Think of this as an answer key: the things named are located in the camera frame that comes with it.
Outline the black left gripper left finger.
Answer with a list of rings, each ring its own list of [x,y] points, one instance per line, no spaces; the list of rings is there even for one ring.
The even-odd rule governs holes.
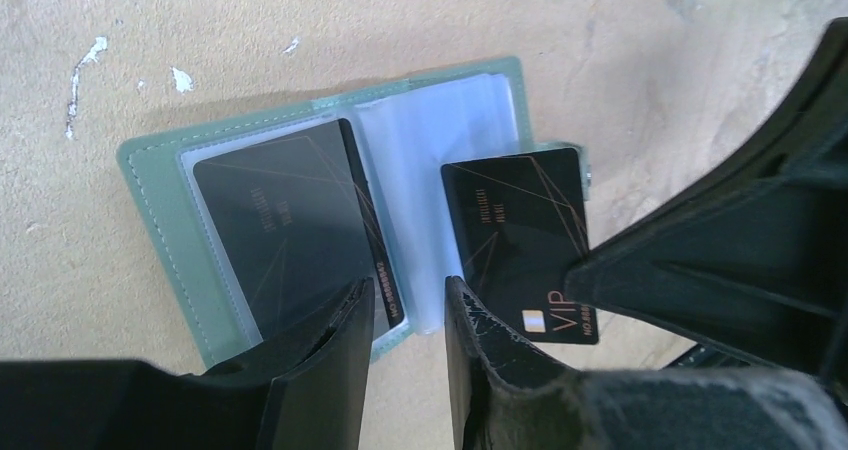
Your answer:
[[[363,279],[200,375],[141,360],[5,361],[5,449],[355,449],[372,348]]]

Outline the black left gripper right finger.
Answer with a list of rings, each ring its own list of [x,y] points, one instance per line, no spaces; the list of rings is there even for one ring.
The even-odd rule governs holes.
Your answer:
[[[580,371],[445,281],[458,449],[843,449],[847,422],[807,375],[767,367]]]

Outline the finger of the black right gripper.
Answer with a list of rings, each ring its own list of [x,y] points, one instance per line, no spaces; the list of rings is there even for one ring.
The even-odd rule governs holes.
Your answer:
[[[847,21],[726,160],[569,269],[565,294],[752,363],[847,377]]]

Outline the green card holder wallet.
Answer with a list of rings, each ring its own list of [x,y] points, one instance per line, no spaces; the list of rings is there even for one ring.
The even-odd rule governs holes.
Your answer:
[[[575,147],[584,203],[584,150],[532,134],[521,64],[514,57],[448,68],[260,113],[123,143],[118,162],[174,289],[200,355],[214,366],[247,351],[198,204],[183,167],[192,149],[324,118],[353,126],[388,248],[405,321],[372,336],[379,358],[444,322],[444,280],[463,277],[441,168],[448,163]]]

